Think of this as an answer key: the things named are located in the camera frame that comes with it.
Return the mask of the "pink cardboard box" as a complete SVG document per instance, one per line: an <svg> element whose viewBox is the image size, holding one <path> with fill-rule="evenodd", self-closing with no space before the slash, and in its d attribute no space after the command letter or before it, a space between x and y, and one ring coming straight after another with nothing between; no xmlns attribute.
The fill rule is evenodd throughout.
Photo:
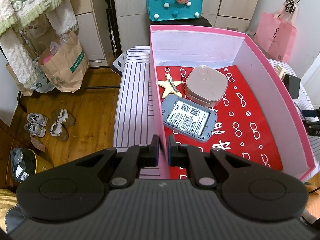
<svg viewBox="0 0 320 240"><path fill-rule="evenodd" d="M266 117L283 162L283 171L307 181L316 167L308 135L284 84L252 39L245 33L194 25L150 27L150 81L154 118L149 123L165 146L156 67L222 67L235 64Z"/></svg>

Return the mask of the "black rectangular battery cover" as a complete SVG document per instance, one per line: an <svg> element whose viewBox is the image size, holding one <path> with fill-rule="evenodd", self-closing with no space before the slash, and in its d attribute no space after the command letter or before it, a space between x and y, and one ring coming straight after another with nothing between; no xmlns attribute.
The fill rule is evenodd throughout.
<svg viewBox="0 0 320 240"><path fill-rule="evenodd" d="M299 97L300 90L300 78L286 74L283 78L283 83L290 94L292 99L297 99Z"/></svg>

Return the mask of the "grey pocket router open back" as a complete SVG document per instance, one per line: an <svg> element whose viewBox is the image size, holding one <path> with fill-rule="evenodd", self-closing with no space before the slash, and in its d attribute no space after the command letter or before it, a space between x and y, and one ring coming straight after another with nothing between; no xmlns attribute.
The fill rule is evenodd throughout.
<svg viewBox="0 0 320 240"><path fill-rule="evenodd" d="M161 108L165 127L201 143L212 136L217 114L211 109L174 94L162 101Z"/></svg>

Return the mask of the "beige plastic comb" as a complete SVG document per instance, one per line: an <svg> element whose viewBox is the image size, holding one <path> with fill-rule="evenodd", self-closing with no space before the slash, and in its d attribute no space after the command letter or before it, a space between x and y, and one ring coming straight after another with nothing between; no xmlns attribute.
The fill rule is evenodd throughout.
<svg viewBox="0 0 320 240"><path fill-rule="evenodd" d="M285 68L283 68L282 66L280 65L276 65L276 67L274 68L274 71L276 72L276 74L279 76L279 78L281 80L284 79L285 75L287 74L287 71Z"/></svg>

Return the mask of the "red patterned envelope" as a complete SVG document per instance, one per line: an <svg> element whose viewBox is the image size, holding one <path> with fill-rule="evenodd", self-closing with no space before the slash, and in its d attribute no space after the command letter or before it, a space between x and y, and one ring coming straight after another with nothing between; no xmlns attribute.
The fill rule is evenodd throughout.
<svg viewBox="0 0 320 240"><path fill-rule="evenodd" d="M193 69L158 66L156 72L158 81L165 81L166 73L169 73L174 81L182 81L177 88L182 93L182 98L191 101L185 95L185 83ZM217 114L217 122L210 139L201 143L164 126L165 136L173 135L178 144L194 145L202 152L217 148L281 171L283 165L268 123L237 66L216 70L227 77L228 87L220 102L215 107L208 108ZM164 88L159 86L158 89L162 103Z"/></svg>

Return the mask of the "gold star hair clip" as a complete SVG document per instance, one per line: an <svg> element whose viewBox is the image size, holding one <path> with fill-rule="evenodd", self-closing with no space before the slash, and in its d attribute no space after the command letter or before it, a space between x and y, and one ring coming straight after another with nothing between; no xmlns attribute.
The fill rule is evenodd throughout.
<svg viewBox="0 0 320 240"><path fill-rule="evenodd" d="M162 99L165 99L169 94L175 94L178 97L182 97L182 93L177 88L182 84L182 81L174 81L169 73L165 74L165 78L165 81L158 81L158 85L164 88Z"/></svg>

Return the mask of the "pink square compact case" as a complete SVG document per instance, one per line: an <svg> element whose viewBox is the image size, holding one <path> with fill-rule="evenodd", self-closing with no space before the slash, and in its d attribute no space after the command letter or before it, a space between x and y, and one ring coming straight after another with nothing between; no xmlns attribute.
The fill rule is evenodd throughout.
<svg viewBox="0 0 320 240"><path fill-rule="evenodd" d="M185 83L185 95L203 107L215 107L228 87L228 80L221 72L206 65L195 67Z"/></svg>

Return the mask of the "brown slipper pair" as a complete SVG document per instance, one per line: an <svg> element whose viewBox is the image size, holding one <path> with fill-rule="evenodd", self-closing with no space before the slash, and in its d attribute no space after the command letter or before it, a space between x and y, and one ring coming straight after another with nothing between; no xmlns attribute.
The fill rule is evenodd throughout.
<svg viewBox="0 0 320 240"><path fill-rule="evenodd" d="M51 136L60 141L67 141L69 138L66 127L75 124L76 119L67 109L56 109L51 113L51 119L48 122L48 131Z"/></svg>

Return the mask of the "pink paper gift bag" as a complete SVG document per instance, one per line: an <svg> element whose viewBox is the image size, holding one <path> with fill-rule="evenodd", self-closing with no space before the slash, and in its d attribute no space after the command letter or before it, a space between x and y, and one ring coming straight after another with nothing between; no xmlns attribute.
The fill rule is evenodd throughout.
<svg viewBox="0 0 320 240"><path fill-rule="evenodd" d="M295 0L286 0L274 13L262 13L254 40L271 59L289 62L297 34L297 14Z"/></svg>

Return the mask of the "grey sneaker pair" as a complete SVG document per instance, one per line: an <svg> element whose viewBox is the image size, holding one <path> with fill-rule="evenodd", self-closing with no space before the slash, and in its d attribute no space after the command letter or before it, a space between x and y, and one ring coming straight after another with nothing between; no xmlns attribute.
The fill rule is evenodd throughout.
<svg viewBox="0 0 320 240"><path fill-rule="evenodd" d="M45 115L38 113L29 113L27 115L27 123L24 126L26 132L33 137L42 138L46 133L46 125L48 118Z"/></svg>

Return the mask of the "yellow bin with black bag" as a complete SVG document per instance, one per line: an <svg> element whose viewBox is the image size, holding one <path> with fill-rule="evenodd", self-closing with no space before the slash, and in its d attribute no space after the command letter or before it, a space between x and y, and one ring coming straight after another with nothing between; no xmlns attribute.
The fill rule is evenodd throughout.
<svg viewBox="0 0 320 240"><path fill-rule="evenodd" d="M13 178L22 183L29 176L53 168L53 165L27 148L14 148L10 152Z"/></svg>

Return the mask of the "brown paper shopping bag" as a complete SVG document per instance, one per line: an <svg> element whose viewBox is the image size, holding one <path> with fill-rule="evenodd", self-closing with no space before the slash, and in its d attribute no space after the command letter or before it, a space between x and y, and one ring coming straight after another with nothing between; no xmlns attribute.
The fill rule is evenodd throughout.
<svg viewBox="0 0 320 240"><path fill-rule="evenodd" d="M52 42L55 52L47 48L38 64L55 88L74 93L80 89L89 60L77 35L71 31Z"/></svg>

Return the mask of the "black suitcase under handbag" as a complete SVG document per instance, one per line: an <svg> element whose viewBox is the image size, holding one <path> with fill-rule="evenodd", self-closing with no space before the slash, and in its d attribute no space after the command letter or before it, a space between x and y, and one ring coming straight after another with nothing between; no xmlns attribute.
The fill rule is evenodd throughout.
<svg viewBox="0 0 320 240"><path fill-rule="evenodd" d="M180 19L180 20L169 20L169 21L151 21L149 20L150 25L158 25L158 24L165 24L165 25L195 25L195 26L202 26L202 27L213 27L212 24L203 16L200 18L190 18L190 19Z"/></svg>

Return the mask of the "white wardrobe cabinet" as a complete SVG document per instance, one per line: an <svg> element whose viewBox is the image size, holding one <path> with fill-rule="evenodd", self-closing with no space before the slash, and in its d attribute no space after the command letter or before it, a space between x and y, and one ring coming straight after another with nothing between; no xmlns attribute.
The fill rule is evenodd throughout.
<svg viewBox="0 0 320 240"><path fill-rule="evenodd" d="M92 67L108 66L123 51L149 44L149 26L172 24L187 14L187 24L244 32L258 0L70 0L78 38Z"/></svg>

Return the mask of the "teal felt handbag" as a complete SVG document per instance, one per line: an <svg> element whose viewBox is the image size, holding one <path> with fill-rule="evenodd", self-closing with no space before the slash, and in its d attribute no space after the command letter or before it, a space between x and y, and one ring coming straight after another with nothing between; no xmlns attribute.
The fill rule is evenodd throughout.
<svg viewBox="0 0 320 240"><path fill-rule="evenodd" d="M146 0L149 20L169 21L199 18L203 0Z"/></svg>

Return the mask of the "cream knitted cardigan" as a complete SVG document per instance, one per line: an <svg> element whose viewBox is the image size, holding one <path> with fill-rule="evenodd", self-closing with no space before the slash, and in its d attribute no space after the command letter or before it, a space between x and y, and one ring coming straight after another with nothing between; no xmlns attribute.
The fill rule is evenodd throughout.
<svg viewBox="0 0 320 240"><path fill-rule="evenodd" d="M36 64L17 33L46 15L56 34L78 29L70 0L1 0L1 49L19 82L30 88L37 80Z"/></svg>

